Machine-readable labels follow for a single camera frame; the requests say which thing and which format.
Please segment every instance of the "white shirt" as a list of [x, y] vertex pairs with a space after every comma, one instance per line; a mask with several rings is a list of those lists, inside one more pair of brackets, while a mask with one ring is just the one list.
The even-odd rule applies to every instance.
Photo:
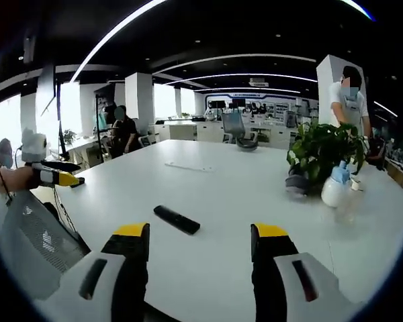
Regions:
[[[358, 134], [360, 136], [364, 135], [363, 126], [363, 116], [369, 116], [367, 112], [367, 102], [363, 94], [358, 92], [357, 98], [352, 101], [348, 100], [341, 91], [341, 82], [335, 82], [330, 85], [328, 92], [330, 95], [330, 108], [332, 103], [340, 103], [342, 105], [343, 114], [347, 118], [349, 123], [355, 125], [358, 129]], [[331, 121], [330, 124], [334, 126], [339, 126], [336, 115], [334, 115], [333, 110], [331, 110]]]

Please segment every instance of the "plastic bottle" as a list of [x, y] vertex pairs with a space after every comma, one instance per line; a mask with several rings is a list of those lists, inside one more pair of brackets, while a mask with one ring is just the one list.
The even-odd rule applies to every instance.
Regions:
[[346, 196], [348, 180], [349, 171], [347, 170], [347, 163], [341, 161], [339, 166], [333, 168], [331, 176], [326, 180], [322, 187], [322, 201], [330, 207], [338, 207]]
[[352, 178], [351, 186], [349, 187], [345, 198], [336, 209], [338, 219], [353, 221], [363, 195], [364, 191], [361, 190], [360, 181], [358, 181], [357, 178]]

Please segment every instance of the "black remote control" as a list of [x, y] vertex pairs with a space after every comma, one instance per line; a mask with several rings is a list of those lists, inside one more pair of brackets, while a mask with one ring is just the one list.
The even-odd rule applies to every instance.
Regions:
[[159, 216], [162, 220], [189, 235], [194, 235], [196, 231], [200, 229], [199, 223], [196, 223], [167, 207], [157, 206], [154, 208], [154, 212], [155, 215]]

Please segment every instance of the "ceiling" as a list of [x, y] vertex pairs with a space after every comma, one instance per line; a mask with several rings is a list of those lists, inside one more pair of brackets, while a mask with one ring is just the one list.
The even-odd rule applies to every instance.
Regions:
[[[37, 10], [31, 10], [26, 21], [17, 19], [17, 14], [11, 12], [19, 22], [19, 32], [13, 34], [13, 41], [2, 52], [0, 82], [41, 68], [47, 61], [57, 65], [80, 64], [108, 31], [147, 2], [34, 1]], [[385, 1], [357, 2], [375, 21], [339, 0], [168, 0], [116, 34], [90, 64], [121, 66], [118, 76], [103, 73], [102, 77], [122, 79], [136, 71], [155, 73], [217, 56], [278, 54], [310, 58], [314, 62], [281, 57], [234, 57], [188, 64], [164, 73], [179, 78], [265, 73], [316, 79], [316, 66], [327, 54], [333, 54], [363, 67], [368, 77], [369, 110], [388, 118], [390, 114], [373, 101], [396, 113], [403, 112], [403, 3], [398, 5], [401, 1], [397, 1], [397, 6], [393, 6]], [[25, 13], [28, 7], [19, 10]], [[23, 54], [21, 39], [27, 28], [37, 35], [34, 61], [29, 66], [18, 60]], [[86, 81], [89, 75], [93, 73], [88, 76], [83, 73], [81, 77]], [[158, 83], [170, 81], [158, 75], [154, 77]], [[249, 78], [229, 76], [194, 82], [209, 88], [247, 87]], [[281, 77], [266, 77], [266, 81], [271, 88], [300, 91], [306, 98], [318, 97], [316, 83]], [[189, 87], [185, 83], [176, 85]]]

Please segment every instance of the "potted plant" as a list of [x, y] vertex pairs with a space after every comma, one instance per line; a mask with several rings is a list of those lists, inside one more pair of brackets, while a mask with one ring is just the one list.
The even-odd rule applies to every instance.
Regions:
[[64, 133], [63, 133], [62, 136], [63, 136], [63, 138], [64, 138], [65, 144], [70, 145], [70, 144], [72, 144], [73, 141], [75, 140], [76, 133], [73, 132], [73, 131], [70, 130], [70, 129], [66, 129], [66, 130], [64, 131]]
[[354, 174], [363, 166], [364, 137], [358, 135], [354, 125], [302, 124], [296, 142], [287, 153], [290, 170], [286, 185], [300, 187], [301, 193], [307, 193], [314, 186], [324, 184], [341, 160], [357, 164]]

